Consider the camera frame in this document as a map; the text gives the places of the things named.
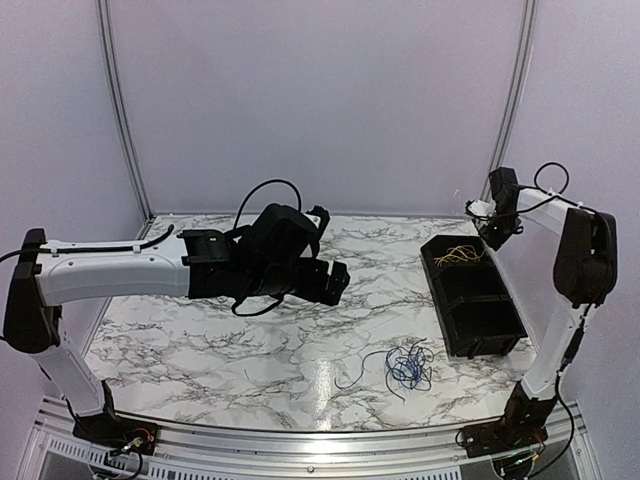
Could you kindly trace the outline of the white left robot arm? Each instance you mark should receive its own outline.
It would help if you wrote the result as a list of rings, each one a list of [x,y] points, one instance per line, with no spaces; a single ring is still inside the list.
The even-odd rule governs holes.
[[[173,226],[147,241],[66,243],[41,229],[4,255],[16,264],[9,282],[4,340],[32,356],[63,393],[83,427],[106,445],[125,438],[110,390],[79,355],[62,325],[62,307],[80,300],[159,295],[233,301],[268,297],[269,310],[292,295],[326,306],[339,303],[349,285],[345,264],[319,259],[330,221],[319,207],[309,212],[272,203],[250,225],[223,232]]]

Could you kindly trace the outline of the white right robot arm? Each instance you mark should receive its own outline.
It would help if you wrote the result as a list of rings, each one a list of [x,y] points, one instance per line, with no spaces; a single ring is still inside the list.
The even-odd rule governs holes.
[[[520,184],[512,168],[499,167],[488,180],[490,201],[465,206],[486,246],[498,251],[522,232],[523,219],[559,238],[552,269],[557,293],[552,319],[535,360],[516,383],[502,418],[492,425],[496,440],[515,448],[534,429],[544,427],[592,314],[615,287],[617,225],[614,216],[569,200],[562,192]]]

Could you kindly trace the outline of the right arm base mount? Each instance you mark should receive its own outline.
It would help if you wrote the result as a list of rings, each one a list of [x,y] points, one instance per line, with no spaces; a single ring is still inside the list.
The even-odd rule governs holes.
[[[465,449],[469,458],[501,454],[511,450],[539,445],[548,439],[541,428],[508,428],[501,422],[468,425],[456,435],[456,443]]]

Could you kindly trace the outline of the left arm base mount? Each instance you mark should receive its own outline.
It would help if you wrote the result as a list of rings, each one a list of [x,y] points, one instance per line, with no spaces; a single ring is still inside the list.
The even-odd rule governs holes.
[[[80,417],[74,422],[73,435],[105,447],[124,446],[135,438],[142,439],[138,447],[143,455],[152,455],[156,448],[159,426],[155,423],[116,416]]]

